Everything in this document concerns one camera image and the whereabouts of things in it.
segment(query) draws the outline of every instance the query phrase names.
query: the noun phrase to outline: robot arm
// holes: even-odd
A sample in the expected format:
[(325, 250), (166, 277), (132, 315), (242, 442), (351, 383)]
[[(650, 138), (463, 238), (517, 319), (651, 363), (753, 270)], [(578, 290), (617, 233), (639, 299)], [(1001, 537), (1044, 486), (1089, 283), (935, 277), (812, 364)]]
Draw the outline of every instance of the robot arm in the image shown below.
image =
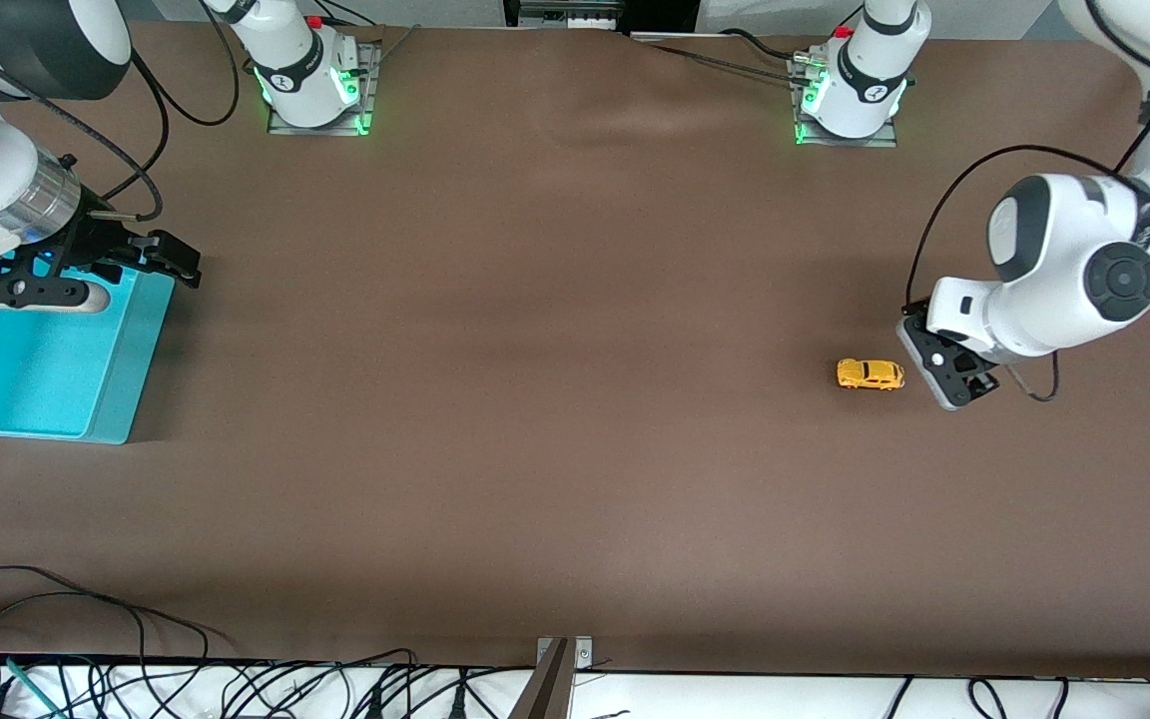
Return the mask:
[[(1083, 9), (1083, 0), (1063, 3)], [(1137, 8), (1118, 5), (1132, 13)], [(1147, 8), (1137, 13), (1148, 18), (1142, 26), (1150, 26)], [(1092, 24), (1080, 24), (1090, 23), (1089, 15), (1068, 15), (1095, 37)], [(1110, 17), (1121, 23), (1132, 15)], [(1149, 90), (1144, 113), (1150, 118), (1150, 69), (1132, 64)], [(929, 299), (904, 309), (898, 334), (940, 405), (961, 408), (994, 390), (988, 372), (995, 366), (1098, 339), (1150, 309), (1150, 132), (1127, 178), (1128, 185), (1068, 174), (1022, 178), (988, 222), (988, 251), (999, 281), (944, 277)]]
[(930, 8), (922, 0), (866, 0), (852, 35), (812, 49), (825, 55), (825, 77), (803, 110), (836, 136), (875, 135), (895, 114), (929, 35)]
[(264, 99), (289, 125), (319, 128), (360, 101), (354, 38), (300, 17), (293, 0), (206, 0), (255, 63)]
[[(110, 0), (0, 3), (0, 70), (38, 94), (100, 99), (129, 60), (131, 38)], [(0, 78), (0, 101), (21, 95)], [(197, 251), (169, 232), (141, 237), (101, 217), (109, 205), (71, 167), (72, 159), (56, 159), (0, 117), (0, 306), (102, 309), (103, 288), (61, 277), (68, 268), (110, 283), (123, 269), (163, 273), (197, 286)]]

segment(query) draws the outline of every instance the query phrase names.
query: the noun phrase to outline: metal bracket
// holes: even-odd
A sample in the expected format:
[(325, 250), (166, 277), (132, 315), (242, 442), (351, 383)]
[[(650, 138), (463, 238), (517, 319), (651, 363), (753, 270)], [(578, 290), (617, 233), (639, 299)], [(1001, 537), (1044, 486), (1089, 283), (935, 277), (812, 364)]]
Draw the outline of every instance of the metal bracket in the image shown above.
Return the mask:
[[(518, 704), (512, 706), (508, 719), (566, 719), (572, 709), (575, 663), (580, 660), (576, 645), (581, 640), (588, 637), (539, 640), (547, 642), (547, 645), (540, 649), (538, 665), (526, 680), (526, 687), (518, 697)], [(592, 649), (589, 650), (588, 658), (593, 658)]]
[[(535, 649), (535, 663), (544, 659), (544, 651), (549, 645), (560, 637), (539, 637), (537, 649)], [(588, 670), (593, 665), (593, 637), (572, 637), (575, 640), (575, 668)]]

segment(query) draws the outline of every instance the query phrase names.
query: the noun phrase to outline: brown table surface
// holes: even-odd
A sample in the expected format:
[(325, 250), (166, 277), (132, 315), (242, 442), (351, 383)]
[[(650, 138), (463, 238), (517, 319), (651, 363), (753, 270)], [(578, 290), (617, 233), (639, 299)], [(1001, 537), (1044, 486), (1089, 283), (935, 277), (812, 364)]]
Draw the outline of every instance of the brown table surface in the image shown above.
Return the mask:
[[(132, 32), (218, 113), (209, 28)], [(577, 633), (621, 668), (1150, 674), (1150, 314), (1068, 351), (1052, 405), (1005, 387), (944, 413), (914, 381), (831, 376), (903, 358), (910, 255), (965, 165), (1014, 141), (1110, 162), (1137, 83), (1040, 41), (930, 41), (917, 74), (898, 150), (795, 146), (775, 82), (607, 32), (420, 29), (355, 140), (263, 135), (246, 78), (229, 124), (174, 117), (154, 169), (156, 224), (206, 277), (172, 300), (132, 441), (0, 438), (0, 564), (214, 625), (223, 655), (507, 664)], [(154, 145), (138, 78), (77, 108)], [(125, 174), (8, 115), (91, 186)], [(990, 276), (991, 205), (1071, 169), (979, 171), (919, 290)], [(0, 579), (0, 602), (33, 588)], [(9, 624), (0, 647), (133, 651), (82, 602)]]

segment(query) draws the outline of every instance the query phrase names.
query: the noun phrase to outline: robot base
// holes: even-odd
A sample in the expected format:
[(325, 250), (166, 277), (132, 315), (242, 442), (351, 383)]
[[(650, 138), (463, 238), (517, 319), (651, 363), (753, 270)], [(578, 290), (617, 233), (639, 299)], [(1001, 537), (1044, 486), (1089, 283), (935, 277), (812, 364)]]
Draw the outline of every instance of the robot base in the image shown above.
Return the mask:
[[(789, 76), (812, 82), (812, 68), (818, 68), (819, 58), (827, 58), (827, 47), (815, 45), (808, 53), (798, 53), (798, 58), (787, 60)], [(831, 145), (837, 147), (897, 147), (898, 141), (895, 136), (895, 120), (887, 118), (880, 131), (872, 137), (864, 137), (856, 140), (850, 137), (836, 136), (828, 132), (819, 124), (819, 120), (812, 117), (802, 108), (807, 92), (813, 92), (811, 86), (802, 86), (798, 83), (792, 85), (792, 123), (796, 129), (796, 140), (798, 145)]]
[(929, 304), (925, 299), (904, 307), (895, 334), (904, 343), (934, 399), (944, 410), (956, 411), (1000, 387), (988, 369), (995, 367), (966, 347), (927, 331)]
[(370, 135), (370, 117), (375, 113), (375, 85), (379, 81), (379, 45), (370, 41), (355, 44), (351, 37), (339, 35), (339, 38), (347, 38), (339, 47), (339, 54), (344, 60), (339, 68), (340, 72), (356, 72), (355, 77), (343, 78), (342, 85), (345, 92), (352, 92), (358, 97), (358, 101), (348, 106), (344, 113), (334, 122), (315, 128), (301, 128), (288, 123), (278, 116), (277, 110), (269, 106), (269, 135), (324, 135), (334, 137), (359, 137)]

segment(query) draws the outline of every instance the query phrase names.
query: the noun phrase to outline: green led light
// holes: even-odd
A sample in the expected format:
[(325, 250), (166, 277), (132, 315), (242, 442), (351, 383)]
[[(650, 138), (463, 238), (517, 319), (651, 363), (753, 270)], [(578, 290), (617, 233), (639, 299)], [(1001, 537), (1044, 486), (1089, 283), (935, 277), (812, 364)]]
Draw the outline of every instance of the green led light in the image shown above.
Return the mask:
[(898, 101), (904, 99), (904, 91), (907, 90), (907, 83), (899, 85), (899, 89), (895, 91), (895, 104), (890, 105), (889, 117), (894, 117), (898, 113)]
[(339, 93), (339, 100), (344, 100), (346, 105), (352, 105), (354, 101), (354, 95), (358, 94), (358, 87), (352, 78), (348, 77), (347, 72), (340, 72), (339, 70), (331, 69), (331, 82), (337, 86), (337, 92)]
[(256, 74), (255, 82), (260, 83), (260, 97), (263, 97), (264, 104), (273, 106), (274, 101), (269, 100), (269, 86), (264, 85), (264, 78), (260, 77), (260, 74)]
[(360, 136), (370, 135), (370, 117), (371, 113), (363, 113), (356, 115), (356, 117), (352, 120), (352, 127), (356, 129), (358, 135)]

